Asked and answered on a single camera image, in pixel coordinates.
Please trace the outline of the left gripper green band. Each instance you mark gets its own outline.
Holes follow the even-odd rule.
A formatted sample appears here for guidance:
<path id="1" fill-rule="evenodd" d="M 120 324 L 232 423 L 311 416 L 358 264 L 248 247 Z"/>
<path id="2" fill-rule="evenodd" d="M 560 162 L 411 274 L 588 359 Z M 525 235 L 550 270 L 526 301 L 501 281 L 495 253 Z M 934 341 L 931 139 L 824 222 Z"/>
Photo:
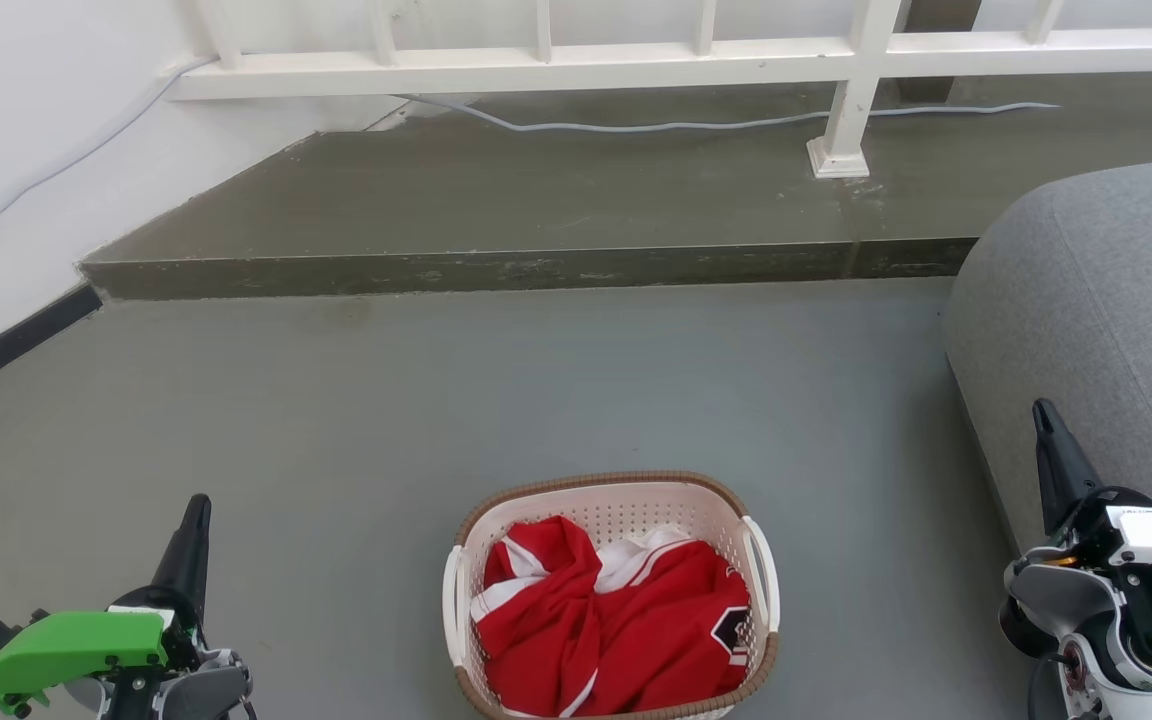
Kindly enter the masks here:
<path id="1" fill-rule="evenodd" d="M 198 670 L 206 609 L 212 501 L 194 495 L 157 564 L 154 585 L 105 611 L 65 611 L 0 637 L 0 710 L 26 714 L 50 689 L 97 680 L 115 715 L 156 715 L 169 680 Z"/>

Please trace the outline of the cream perforated plastic laundry basket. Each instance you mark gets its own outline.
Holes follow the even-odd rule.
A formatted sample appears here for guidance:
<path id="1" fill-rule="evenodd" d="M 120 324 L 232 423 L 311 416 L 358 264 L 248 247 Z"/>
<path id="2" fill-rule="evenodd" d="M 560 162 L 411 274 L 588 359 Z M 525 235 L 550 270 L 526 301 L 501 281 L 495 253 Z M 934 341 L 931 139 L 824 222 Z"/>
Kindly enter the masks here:
<path id="1" fill-rule="evenodd" d="M 750 655 L 745 679 L 728 694 L 657 711 L 576 720 L 726 720 L 768 679 L 780 643 L 780 579 L 771 544 L 732 488 L 689 471 L 622 471 L 568 477 L 511 488 L 490 497 L 468 515 L 454 539 L 442 579 L 445 646 L 467 702 L 483 720 L 566 720 L 567 717 L 508 714 L 484 674 L 485 657 L 468 605 L 483 589 L 486 556 L 517 523 L 571 520 L 596 550 L 621 539 L 641 539 L 670 526 L 717 551 L 745 579 L 750 596 L 748 626 L 741 637 Z"/>

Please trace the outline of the grey fabric sofa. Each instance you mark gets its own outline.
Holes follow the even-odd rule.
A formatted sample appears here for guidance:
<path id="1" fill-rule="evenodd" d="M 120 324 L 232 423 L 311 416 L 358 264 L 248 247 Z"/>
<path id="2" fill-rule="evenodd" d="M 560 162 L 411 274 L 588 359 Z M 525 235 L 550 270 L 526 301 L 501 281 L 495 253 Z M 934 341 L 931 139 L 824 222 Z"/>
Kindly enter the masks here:
<path id="1" fill-rule="evenodd" d="M 1152 498 L 1152 162 L 1060 179 L 975 242 L 946 355 L 1011 544 L 1044 539 L 1030 407 L 1047 397 L 1102 483 Z"/>

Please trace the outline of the red and white garment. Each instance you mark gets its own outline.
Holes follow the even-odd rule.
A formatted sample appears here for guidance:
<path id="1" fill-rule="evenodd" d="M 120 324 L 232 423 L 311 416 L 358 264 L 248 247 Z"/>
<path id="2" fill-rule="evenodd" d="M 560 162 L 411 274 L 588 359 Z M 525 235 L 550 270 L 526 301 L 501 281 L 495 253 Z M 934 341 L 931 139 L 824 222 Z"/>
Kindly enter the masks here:
<path id="1" fill-rule="evenodd" d="M 596 550 L 562 516 L 517 523 L 468 605 L 484 674 L 518 717 L 657 711 L 735 691 L 745 579 L 707 541 L 660 526 Z"/>

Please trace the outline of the raised grey concrete step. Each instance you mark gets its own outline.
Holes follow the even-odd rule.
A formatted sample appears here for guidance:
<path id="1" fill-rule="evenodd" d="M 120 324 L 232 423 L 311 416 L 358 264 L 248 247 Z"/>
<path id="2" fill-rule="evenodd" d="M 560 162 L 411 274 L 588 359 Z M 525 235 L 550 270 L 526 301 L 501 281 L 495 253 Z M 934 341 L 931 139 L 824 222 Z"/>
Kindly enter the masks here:
<path id="1" fill-rule="evenodd" d="M 1152 161 L 1152 73 L 958 79 L 975 114 L 874 118 L 864 179 L 814 179 L 829 85 L 492 94 L 513 132 L 408 105 L 326 132 L 83 259 L 105 300 L 838 281 L 952 275 L 1038 185 Z"/>

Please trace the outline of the white metal railing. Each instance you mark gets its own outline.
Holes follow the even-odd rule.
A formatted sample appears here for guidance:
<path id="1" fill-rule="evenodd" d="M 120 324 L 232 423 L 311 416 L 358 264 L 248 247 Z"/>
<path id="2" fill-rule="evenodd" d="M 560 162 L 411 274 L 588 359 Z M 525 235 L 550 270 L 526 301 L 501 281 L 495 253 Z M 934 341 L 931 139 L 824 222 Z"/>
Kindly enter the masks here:
<path id="1" fill-rule="evenodd" d="M 831 82 L 826 131 L 806 146 L 817 179 L 867 177 L 861 141 L 882 79 L 1152 71 L 1152 28 L 1059 29 L 1064 0 L 1036 0 L 1020 32 L 904 32 L 901 0 L 858 0 L 844 36 L 718 40 L 718 0 L 667 44 L 558 45 L 552 0 L 530 0 L 524 47 L 399 50 L 391 0 L 364 0 L 364 46 L 349 53 L 247 53 L 223 0 L 194 0 L 217 58 L 175 76 L 179 101 L 704 88 Z"/>

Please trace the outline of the black wall baseboard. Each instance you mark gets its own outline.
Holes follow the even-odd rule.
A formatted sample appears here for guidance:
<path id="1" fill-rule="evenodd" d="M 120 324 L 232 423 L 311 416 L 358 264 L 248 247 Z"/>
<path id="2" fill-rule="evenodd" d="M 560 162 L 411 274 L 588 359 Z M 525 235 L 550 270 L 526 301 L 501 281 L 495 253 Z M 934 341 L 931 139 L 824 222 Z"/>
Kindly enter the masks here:
<path id="1" fill-rule="evenodd" d="M 28 316 L 8 331 L 0 333 L 0 370 L 18 361 L 18 357 L 56 336 L 71 325 L 88 318 L 101 309 L 99 291 L 91 285 L 81 285 L 65 293 L 60 300 Z"/>

